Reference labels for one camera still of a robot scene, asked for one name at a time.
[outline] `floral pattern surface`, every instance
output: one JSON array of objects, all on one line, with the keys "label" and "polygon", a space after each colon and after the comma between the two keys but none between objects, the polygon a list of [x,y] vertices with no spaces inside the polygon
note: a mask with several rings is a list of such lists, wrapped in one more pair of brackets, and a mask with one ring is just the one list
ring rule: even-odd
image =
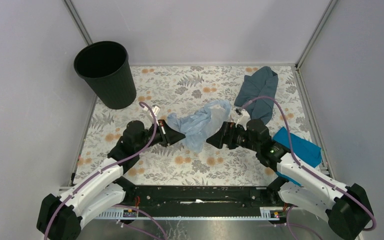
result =
[{"label": "floral pattern surface", "polygon": [[[233,103],[244,81],[260,67],[242,66],[157,66],[132,67],[136,100],[127,108],[113,110],[99,99],[92,114],[84,146],[77,162],[74,184],[91,173],[115,146],[128,122],[151,123],[138,102],[161,107],[159,119],[170,113],[178,117],[193,114],[204,104],[216,100]],[[276,100],[285,112],[291,132],[311,141],[310,127],[304,116],[296,82],[290,66],[271,66],[279,75]],[[231,111],[230,121],[238,116]],[[275,107],[267,124],[273,136],[284,120]],[[260,164],[255,153],[236,148],[217,149],[205,143],[202,152],[194,153],[176,143],[170,147],[154,145],[140,155],[140,160],[126,174],[138,185],[218,185],[267,186],[276,174]]]}]

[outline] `crumpled fabric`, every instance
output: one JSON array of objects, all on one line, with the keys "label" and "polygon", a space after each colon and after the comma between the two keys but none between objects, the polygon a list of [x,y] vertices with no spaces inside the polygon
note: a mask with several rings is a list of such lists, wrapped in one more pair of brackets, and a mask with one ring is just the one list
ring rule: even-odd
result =
[{"label": "crumpled fabric", "polygon": [[181,142],[189,150],[200,153],[207,138],[214,135],[223,122],[228,120],[231,108],[228,100],[214,100],[186,117],[178,118],[176,113],[171,113],[167,117],[167,124],[186,136]]},{"label": "crumpled fabric", "polygon": [[[322,163],[322,149],[319,146],[310,141],[302,139],[293,133],[290,134],[290,139],[293,146],[293,152],[298,158],[300,158],[313,168],[317,167],[318,165],[320,165],[320,163]],[[274,135],[273,140],[289,149],[291,148],[291,146],[289,145],[288,132],[285,127],[282,127]],[[276,172],[276,174],[280,177],[288,179],[289,181],[293,182],[298,186],[301,186],[297,181],[293,180],[292,178],[286,175],[283,175],[279,172]]]},{"label": "crumpled fabric", "polygon": [[[260,68],[252,76],[245,75],[240,91],[234,100],[234,105],[242,107],[248,101],[259,96],[275,98],[278,82],[278,74],[268,66]],[[258,99],[251,103],[246,111],[251,119],[261,119],[264,124],[267,124],[273,116],[273,105],[274,103],[270,99]]]}]

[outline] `metal frame edge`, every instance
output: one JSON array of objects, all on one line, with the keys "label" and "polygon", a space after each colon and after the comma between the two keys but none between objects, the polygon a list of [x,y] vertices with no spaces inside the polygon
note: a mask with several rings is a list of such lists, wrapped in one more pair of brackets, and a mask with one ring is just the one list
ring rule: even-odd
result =
[{"label": "metal frame edge", "polygon": [[91,39],[91,36],[89,35],[88,30],[85,27],[85,24],[83,24],[82,19],[79,16],[79,13],[76,10],[76,7],[74,6],[72,0],[62,0],[67,7],[68,13],[70,13],[75,25],[77,26],[78,30],[80,31],[81,36],[84,39],[84,42],[87,45],[91,45],[94,42]]},{"label": "metal frame edge", "polygon": [[307,45],[304,48],[304,51],[302,52],[301,56],[298,58],[298,61],[296,62],[296,67],[300,69],[306,60],[311,48],[313,47],[314,43],[316,42],[317,38],[320,35],[320,32],[322,31],[323,27],[325,26],[326,22],[328,21],[330,15],[332,14],[332,11],[334,10],[335,6],[340,0],[330,0],[330,2],[327,4],[326,9],[324,10],[323,15],[321,16],[320,20],[318,21],[317,26],[315,27],[314,32],[312,33],[310,40],[308,41]]},{"label": "metal frame edge", "polygon": [[293,69],[293,74],[296,79],[298,93],[300,94],[300,99],[302,102],[302,108],[304,110],[304,114],[308,119],[310,124],[310,134],[311,138],[316,145],[321,147],[321,158],[322,158],[322,167],[320,168],[322,173],[329,173],[330,176],[335,179],[335,173],[332,169],[329,168],[330,158],[328,155],[328,151],[326,150],[325,142],[323,141],[323,137],[320,131],[319,124],[317,122],[317,118],[314,115],[313,106],[308,96],[307,88],[304,83],[303,76],[299,68]]}]

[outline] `leaf print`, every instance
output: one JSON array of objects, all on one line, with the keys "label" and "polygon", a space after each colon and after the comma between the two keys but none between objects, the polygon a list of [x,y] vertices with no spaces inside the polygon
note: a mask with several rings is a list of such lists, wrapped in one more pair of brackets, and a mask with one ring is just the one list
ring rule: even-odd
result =
[{"label": "leaf print", "polygon": [[195,173],[199,171],[200,173],[205,174],[210,170],[210,167],[206,164],[203,164],[201,160],[194,160],[192,162],[192,170],[194,170]]},{"label": "leaf print", "polygon": [[305,119],[305,117],[299,116],[299,117],[297,117],[295,119],[295,122],[297,124],[299,124],[299,127],[298,127],[299,130],[304,131],[304,132],[309,132],[310,131],[310,123],[309,123],[309,121],[307,121]]},{"label": "leaf print", "polygon": [[[82,158],[82,164],[77,165],[73,184],[78,184],[95,171],[123,134],[127,123],[140,120],[147,128],[151,126],[145,120],[146,113],[138,105],[139,97],[142,96],[140,99],[149,105],[157,104],[161,107],[159,119],[170,113],[185,117],[213,100],[229,99],[233,104],[241,89],[244,75],[248,74],[245,71],[248,67],[252,69],[249,74],[252,74],[254,68],[263,66],[132,67],[131,73],[137,92],[133,104],[124,109],[113,110],[97,99],[82,155],[79,157]],[[142,73],[143,69],[147,69],[148,73]],[[271,69],[278,73],[275,98],[286,111],[290,130],[301,138],[311,140],[309,122],[304,116],[298,88],[293,91],[294,88],[290,87],[297,86],[291,67],[273,66]],[[293,118],[289,118],[288,114],[293,114]],[[237,116],[232,114],[230,121],[236,120]],[[274,107],[273,118],[267,124],[271,136],[283,125],[280,112]],[[199,154],[188,150],[181,143],[167,148],[154,145],[140,155],[140,161],[134,168],[135,171],[125,177],[137,185],[267,186],[276,178],[265,173],[265,167],[257,160],[255,152],[244,148],[216,149],[209,144],[205,144]]]},{"label": "leaf print", "polygon": [[171,76],[172,73],[168,71],[154,71],[153,74],[160,76]]},{"label": "leaf print", "polygon": [[188,89],[184,86],[181,86],[179,87],[178,89],[176,89],[176,91],[174,91],[175,94],[179,94],[179,95],[182,95],[184,92],[186,92]]},{"label": "leaf print", "polygon": [[287,93],[290,93],[290,94],[295,93],[296,90],[297,90],[297,87],[296,87],[296,86],[288,86],[288,87],[286,88],[286,92],[287,92]]},{"label": "leaf print", "polygon": [[151,153],[153,154],[158,154],[158,155],[161,155],[161,156],[173,156],[175,154],[176,151],[180,151],[182,149],[184,149],[185,146],[183,146],[182,143],[179,143],[179,144],[174,144],[170,147],[163,147],[161,145],[154,145],[152,146],[151,148]]},{"label": "leaf print", "polygon": [[108,115],[102,113],[102,116],[95,114],[90,119],[89,127],[91,129],[102,129],[105,125],[110,125],[111,123],[114,123],[114,116],[111,116],[110,113]]},{"label": "leaf print", "polygon": [[295,81],[293,78],[287,78],[285,83],[288,85],[295,85]]},{"label": "leaf print", "polygon": [[202,71],[204,68],[202,66],[191,66],[190,70],[192,71]]},{"label": "leaf print", "polygon": [[192,87],[196,86],[197,84],[200,84],[204,81],[203,76],[197,75],[195,76],[192,74],[191,76],[185,75],[178,83],[177,85],[185,86],[185,87]]},{"label": "leaf print", "polygon": [[189,181],[189,180],[187,180],[187,179],[185,179],[184,182],[182,182],[181,184],[182,184],[182,185],[189,185],[189,186],[194,185],[193,182],[191,182],[191,181]]},{"label": "leaf print", "polygon": [[196,99],[200,99],[202,97],[202,93],[199,89],[196,89],[192,92],[192,97],[196,98]]}]

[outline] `white arm casing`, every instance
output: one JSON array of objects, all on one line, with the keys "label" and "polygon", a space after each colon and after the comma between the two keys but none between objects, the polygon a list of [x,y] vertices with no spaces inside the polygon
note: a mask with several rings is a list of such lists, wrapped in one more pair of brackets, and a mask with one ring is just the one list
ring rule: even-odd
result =
[{"label": "white arm casing", "polygon": [[126,192],[123,191],[123,188],[120,185],[115,183],[108,185],[81,213],[81,229],[83,229],[86,224],[108,208],[121,203],[124,200],[125,195]]},{"label": "white arm casing", "polygon": [[305,209],[328,222],[329,218],[326,214],[328,206],[305,187],[300,187],[290,181],[283,184],[278,193],[285,203]]},{"label": "white arm casing", "polygon": [[81,182],[79,182],[76,186],[70,188],[66,192],[63,192],[60,196],[61,199],[65,199],[68,195],[73,196],[73,191],[77,186],[81,185],[84,181],[86,181],[91,175],[96,172],[101,172],[99,175],[95,176],[91,181],[86,183],[80,191],[78,191],[70,200],[67,201],[65,205],[70,206],[73,205],[73,211],[77,216],[83,212],[85,207],[89,205],[89,203],[110,183],[120,178],[123,175],[123,167],[119,165],[114,165],[111,168],[108,168],[104,172],[101,171],[103,167],[108,166],[109,164],[117,162],[112,158],[107,158],[99,165],[99,167],[93,171],[91,174],[87,175],[83,178]]},{"label": "white arm casing", "polygon": [[[302,161],[300,158],[298,157],[296,158],[299,160],[302,166],[305,166],[306,168],[308,168],[309,170],[311,170],[313,173],[317,174],[321,178],[334,184],[338,188],[341,188],[344,190],[346,189],[345,187],[347,185],[345,185],[344,183],[336,181],[335,179],[332,179],[324,175],[323,173],[315,170],[312,166]],[[295,160],[292,158],[292,155],[290,153],[285,154],[281,158],[281,162],[277,163],[277,171],[297,181],[299,184],[301,184],[303,187],[309,190],[313,194],[313,197],[315,197],[315,199],[318,199],[319,201],[322,201],[322,203],[326,204],[328,209],[332,209],[332,207],[334,206],[335,198],[341,198],[343,196],[343,194],[340,193],[339,191],[332,189],[331,187],[329,187],[328,185],[321,182],[320,180],[312,176],[310,173],[306,172],[304,169],[299,167],[295,162]]]},{"label": "white arm casing", "polygon": [[236,121],[236,125],[241,125],[243,129],[247,130],[247,123],[251,119],[250,114],[245,109],[242,109],[240,113],[242,116]]}]

